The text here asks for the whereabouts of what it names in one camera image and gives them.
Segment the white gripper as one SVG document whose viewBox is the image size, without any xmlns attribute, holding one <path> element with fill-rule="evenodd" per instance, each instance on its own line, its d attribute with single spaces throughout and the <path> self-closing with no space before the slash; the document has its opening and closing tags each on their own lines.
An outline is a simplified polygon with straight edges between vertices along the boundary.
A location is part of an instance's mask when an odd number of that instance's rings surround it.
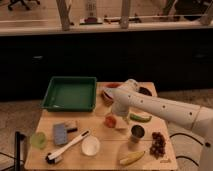
<svg viewBox="0 0 213 171">
<path fill-rule="evenodd" d="M 111 109 L 112 113 L 117 115 L 115 128 L 117 130 L 125 130 L 128 128 L 127 122 L 122 118 L 129 114 L 129 107 L 119 102 L 114 102 Z"/>
</svg>

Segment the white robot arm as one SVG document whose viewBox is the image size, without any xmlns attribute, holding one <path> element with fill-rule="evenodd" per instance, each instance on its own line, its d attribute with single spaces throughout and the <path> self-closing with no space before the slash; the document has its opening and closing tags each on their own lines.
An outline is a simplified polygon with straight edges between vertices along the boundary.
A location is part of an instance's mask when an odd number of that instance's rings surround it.
<svg viewBox="0 0 213 171">
<path fill-rule="evenodd" d="M 112 91 L 112 113 L 127 116 L 129 108 L 135 107 L 203 137 L 198 171 L 213 171 L 213 109 L 144 95 L 139 88 L 140 84 L 134 79 L 128 79 L 115 88 Z"/>
</svg>

